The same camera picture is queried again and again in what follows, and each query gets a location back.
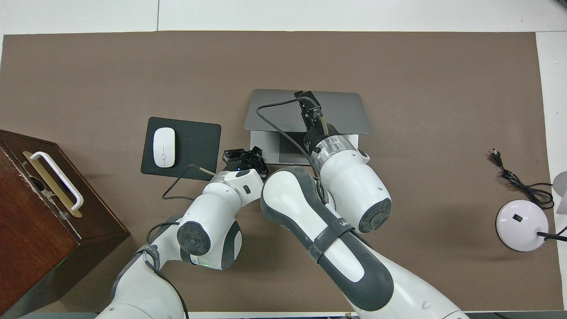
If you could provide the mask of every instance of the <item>white handle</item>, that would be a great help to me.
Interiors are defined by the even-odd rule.
[[[53,161],[53,159],[51,158],[51,156],[49,156],[48,153],[46,153],[46,152],[35,152],[33,155],[30,156],[30,158],[32,160],[34,160],[34,159],[36,160],[40,156],[45,158],[45,161],[47,162],[47,164],[49,164],[49,166],[51,166],[51,168],[55,171],[55,173],[57,173],[59,178],[61,178],[61,180],[64,182],[64,184],[67,186],[67,188],[71,191],[71,193],[73,193],[73,195],[77,199],[77,202],[73,205],[73,207],[71,207],[71,210],[72,211],[78,210],[79,207],[81,207],[83,205],[83,195],[81,195],[81,193],[79,193],[79,191],[71,183],[69,178],[67,178],[65,173],[63,173],[63,171],[59,168],[59,166],[57,166],[57,164]]]

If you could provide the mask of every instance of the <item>black cable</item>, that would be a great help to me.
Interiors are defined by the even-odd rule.
[[[503,319],[511,319],[511,318],[508,318],[508,317],[504,317],[503,315],[501,315],[501,314],[499,314],[499,313],[497,313],[497,312],[493,312],[493,313],[494,313],[496,316],[500,317],[500,318],[503,318]]]
[[[156,267],[154,267],[154,265],[152,265],[149,261],[145,261],[145,263],[150,269],[152,269],[154,271],[154,273],[158,277],[165,280],[168,284],[170,284],[171,288],[173,288],[175,290],[175,292],[177,292],[179,300],[181,301],[181,306],[183,307],[183,313],[185,314],[185,318],[189,319],[189,313],[187,312],[187,306],[185,305],[185,301],[183,300],[183,297],[181,297],[181,294],[179,293],[177,288],[175,288],[174,284],[169,279],[167,279],[167,277],[161,271],[159,271]]]
[[[562,229],[562,230],[561,230],[560,232],[558,232],[558,233],[557,233],[557,235],[561,235],[561,234],[563,234],[563,232],[564,232],[564,231],[566,231],[566,230],[567,230],[567,226],[565,226],[565,228],[564,228],[564,229]]]
[[[355,232],[354,230],[351,230],[350,232],[353,233],[353,235],[354,235],[356,238],[358,238],[361,242],[363,242],[366,246],[368,246],[368,248],[374,249],[374,248],[372,248],[372,246],[370,245],[370,243],[369,243],[366,239],[364,239],[364,237],[360,236],[360,234],[358,234],[358,233]]]
[[[325,191],[325,188],[323,187],[323,183],[319,178],[314,177],[314,179],[315,179],[315,187],[317,188],[317,194],[319,195],[319,199],[321,200],[323,205],[329,203],[329,196],[328,193]]]
[[[173,221],[173,222],[168,222],[168,223],[159,223],[159,224],[157,224],[156,226],[152,227],[152,228],[148,231],[148,233],[147,233],[147,235],[146,235],[146,243],[147,243],[147,244],[151,244],[151,242],[150,242],[150,236],[151,236],[151,232],[153,232],[154,229],[156,229],[157,227],[166,226],[166,225],[179,225],[179,222],[178,222],[178,221]]]
[[[162,199],[188,199],[188,200],[195,200],[195,198],[192,197],[188,197],[188,196],[169,196],[166,197],[167,193],[169,193],[169,191],[171,191],[171,189],[175,186],[175,184],[177,184],[177,182],[183,177],[183,175],[185,175],[185,172],[188,171],[191,167],[194,167],[196,169],[200,169],[199,166],[195,165],[195,164],[189,164],[187,165],[187,167],[185,168],[185,170],[183,170],[183,173],[181,173],[181,175],[179,175],[179,177],[175,180],[175,182],[167,189],[167,191],[165,193],[163,193],[162,195]]]
[[[315,163],[313,163],[313,160],[311,159],[311,156],[309,154],[307,154],[307,152],[305,152],[305,150],[303,149],[303,147],[301,147],[296,141],[293,140],[293,138],[291,138],[288,134],[286,134],[284,131],[282,131],[277,125],[275,125],[274,123],[272,123],[270,120],[268,120],[265,116],[263,116],[262,114],[260,114],[260,110],[263,108],[267,108],[267,107],[273,107],[273,106],[279,106],[279,105],[284,105],[284,104],[289,104],[289,103],[293,103],[293,102],[298,102],[301,100],[306,100],[309,101],[310,103],[312,103],[315,108],[317,108],[317,112],[319,113],[319,116],[323,116],[323,113],[321,112],[321,108],[317,105],[317,103],[315,103],[315,101],[313,101],[312,99],[302,96],[299,97],[297,99],[293,99],[293,100],[287,100],[284,102],[279,102],[279,103],[273,103],[273,104],[266,104],[266,105],[262,105],[259,106],[256,109],[256,114],[258,114],[258,116],[263,119],[266,123],[268,123],[271,127],[273,127],[276,131],[278,131],[280,134],[282,134],[286,139],[288,139],[297,149],[299,149],[299,151],[301,153],[303,153],[303,155],[305,156],[305,158],[308,160],[309,165],[311,166],[311,168],[313,169],[313,173],[315,174],[316,177],[319,177],[319,173],[317,172],[316,168],[315,168]]]
[[[564,236],[559,236],[559,235],[554,235],[554,234],[549,234],[549,233],[544,233],[544,232],[536,232],[535,233],[538,236],[542,236],[545,239],[544,240],[548,240],[548,239],[554,239],[554,240],[560,240],[560,241],[567,241],[567,237]]]
[[[155,226],[153,226],[147,233],[146,235],[146,243],[150,244],[150,235],[151,232],[154,231],[154,229],[156,229],[157,227],[161,227],[161,226],[166,226],[166,225],[179,225],[179,222],[177,221],[172,221],[172,222],[165,222],[165,223],[159,223]],[[177,290],[177,288],[175,288],[174,284],[171,283],[171,281],[169,281],[169,279],[167,279],[167,277],[161,272],[159,271],[154,265],[152,265],[149,261],[145,261],[146,265],[152,269],[154,271],[154,273],[160,277],[161,279],[165,280],[168,284],[170,284],[171,288],[173,288],[175,290],[175,292],[177,292],[177,295],[179,297],[179,300],[181,301],[181,306],[183,307],[183,312],[185,313],[185,318],[189,319],[189,313],[187,312],[187,306],[185,305],[185,300],[183,300],[183,297],[181,297],[181,294],[179,293],[179,291]]]
[[[520,181],[516,174],[512,173],[511,171],[504,168],[502,164],[502,158],[500,157],[500,152],[495,149],[492,149],[492,153],[490,154],[494,163],[500,167],[502,170],[501,177],[507,181],[509,181],[513,186],[519,188],[521,191],[526,193],[528,199],[532,201],[534,204],[539,206],[541,209],[550,209],[553,208],[555,203],[553,202],[553,195],[548,192],[544,191],[539,188],[534,188],[534,186],[553,186],[553,184],[549,183],[535,183],[531,185],[525,185]]]

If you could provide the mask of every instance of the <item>brown table mat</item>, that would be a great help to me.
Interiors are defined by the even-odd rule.
[[[549,182],[534,33],[192,31],[4,37],[0,127],[59,143],[132,232],[46,310],[102,310],[146,231],[187,208],[160,199],[173,178],[139,172],[147,119],[219,123],[221,151],[246,148],[256,88],[360,94],[373,127],[360,147],[393,200],[366,236],[378,252],[464,310],[562,309],[555,242],[519,253],[498,239],[496,213],[524,195],[487,160],[496,147],[523,181]],[[350,309],[258,202],[237,219],[228,270],[164,267],[190,311]]]

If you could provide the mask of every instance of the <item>white lamp base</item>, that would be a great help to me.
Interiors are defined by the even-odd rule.
[[[502,242],[518,251],[531,251],[544,243],[537,232],[548,232],[543,210],[527,200],[513,200],[502,206],[496,216],[496,231]]]

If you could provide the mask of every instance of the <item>white table surface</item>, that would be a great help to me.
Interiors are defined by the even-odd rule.
[[[536,32],[551,180],[567,170],[567,8],[554,0],[0,0],[0,41],[157,30]],[[567,308],[567,242],[558,253]]]

